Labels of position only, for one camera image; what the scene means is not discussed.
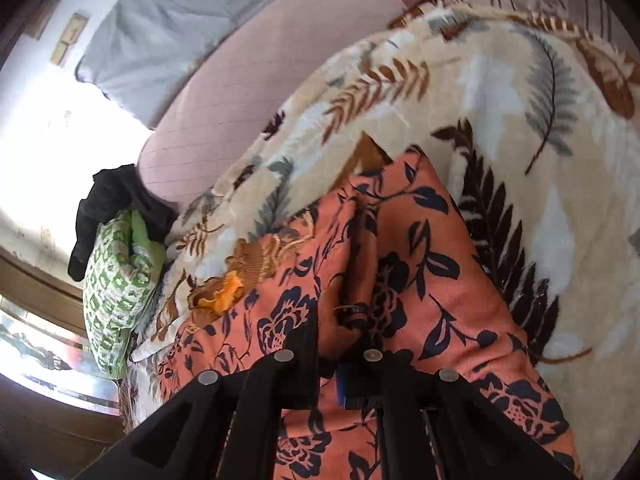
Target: pink pillow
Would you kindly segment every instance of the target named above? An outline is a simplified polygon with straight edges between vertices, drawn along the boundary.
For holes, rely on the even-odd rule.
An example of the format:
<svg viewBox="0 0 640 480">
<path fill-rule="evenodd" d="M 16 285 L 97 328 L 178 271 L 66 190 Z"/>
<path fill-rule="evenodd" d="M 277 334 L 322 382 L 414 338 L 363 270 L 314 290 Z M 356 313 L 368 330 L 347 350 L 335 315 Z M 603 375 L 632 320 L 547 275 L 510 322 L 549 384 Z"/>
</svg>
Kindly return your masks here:
<svg viewBox="0 0 640 480">
<path fill-rule="evenodd" d="M 185 208 L 239 158 L 335 52 L 419 0 L 275 0 L 193 75 L 140 153 L 148 190 Z"/>
</svg>

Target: orange floral fabric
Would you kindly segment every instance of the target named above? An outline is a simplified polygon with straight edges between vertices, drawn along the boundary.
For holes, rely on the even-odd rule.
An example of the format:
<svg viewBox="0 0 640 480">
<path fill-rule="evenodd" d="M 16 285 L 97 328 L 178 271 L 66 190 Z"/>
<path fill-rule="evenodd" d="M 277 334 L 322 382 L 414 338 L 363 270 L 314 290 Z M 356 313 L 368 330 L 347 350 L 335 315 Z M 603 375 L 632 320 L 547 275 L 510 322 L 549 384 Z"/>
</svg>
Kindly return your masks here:
<svg viewBox="0 0 640 480">
<path fill-rule="evenodd" d="M 294 248 L 272 260 L 271 274 L 219 319 L 180 327 L 158 367 L 164 400 L 203 370 L 250 368 L 316 308 L 321 355 L 337 358 L 364 334 L 423 372 L 455 368 L 580 476 L 572 431 L 531 365 L 526 333 L 420 148 L 344 181 L 263 237 L 261 252 L 283 236 Z M 374 419 L 342 410 L 334 378 L 323 379 L 317 409 L 283 413 L 274 478 L 380 479 L 376 432 Z"/>
</svg>

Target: screw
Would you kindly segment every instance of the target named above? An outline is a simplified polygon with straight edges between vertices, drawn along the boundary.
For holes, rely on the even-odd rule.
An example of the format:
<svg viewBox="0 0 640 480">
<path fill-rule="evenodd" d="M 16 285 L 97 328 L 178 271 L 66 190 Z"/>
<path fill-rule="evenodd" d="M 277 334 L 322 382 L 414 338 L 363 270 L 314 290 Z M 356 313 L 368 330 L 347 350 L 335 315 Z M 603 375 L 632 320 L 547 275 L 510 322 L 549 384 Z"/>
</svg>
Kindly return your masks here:
<svg viewBox="0 0 640 480">
<path fill-rule="evenodd" d="M 365 361 L 375 363 L 382 359 L 382 352 L 380 350 L 376 350 L 375 348 L 370 348 L 369 350 L 365 350 L 362 356 L 364 357 Z"/>
<path fill-rule="evenodd" d="M 205 386 L 209 386 L 210 384 L 215 383 L 219 377 L 218 372 L 213 370 L 204 370 L 203 373 L 198 376 L 198 382 Z"/>
<path fill-rule="evenodd" d="M 460 374 L 453 368 L 443 368 L 438 372 L 439 377 L 446 383 L 455 383 Z"/>
<path fill-rule="evenodd" d="M 289 349 L 283 348 L 282 350 L 278 350 L 273 358 L 279 363 L 288 363 L 293 359 L 293 352 Z"/>
</svg>

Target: white wall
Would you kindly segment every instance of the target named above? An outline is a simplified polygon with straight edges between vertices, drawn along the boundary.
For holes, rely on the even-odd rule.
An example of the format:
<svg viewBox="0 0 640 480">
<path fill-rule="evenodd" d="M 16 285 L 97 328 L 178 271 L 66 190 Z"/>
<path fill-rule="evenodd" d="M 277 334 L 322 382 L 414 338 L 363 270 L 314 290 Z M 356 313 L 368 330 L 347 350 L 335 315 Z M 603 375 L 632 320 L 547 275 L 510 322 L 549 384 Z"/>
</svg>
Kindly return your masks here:
<svg viewBox="0 0 640 480">
<path fill-rule="evenodd" d="M 73 72 L 117 0 L 61 0 L 40 40 L 23 35 L 0 72 L 0 245 L 67 281 L 78 202 L 103 168 L 136 162 L 149 131 Z M 49 59 L 68 20 L 89 22 Z"/>
</svg>

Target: pillow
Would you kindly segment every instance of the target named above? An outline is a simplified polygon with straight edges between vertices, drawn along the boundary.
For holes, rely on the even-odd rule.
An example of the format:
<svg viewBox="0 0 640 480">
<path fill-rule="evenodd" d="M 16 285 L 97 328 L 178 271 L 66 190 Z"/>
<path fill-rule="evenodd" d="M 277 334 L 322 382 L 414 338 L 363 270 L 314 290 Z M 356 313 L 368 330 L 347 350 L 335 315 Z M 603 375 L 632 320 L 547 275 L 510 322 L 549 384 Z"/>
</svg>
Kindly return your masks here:
<svg viewBox="0 0 640 480">
<path fill-rule="evenodd" d="M 95 361 L 108 378 L 124 376 L 131 330 L 158 285 L 164 246 L 149 240 L 138 211 L 98 228 L 84 279 L 84 323 Z"/>
<path fill-rule="evenodd" d="M 271 0 L 118 0 L 76 78 L 154 128 L 220 42 Z"/>
</svg>

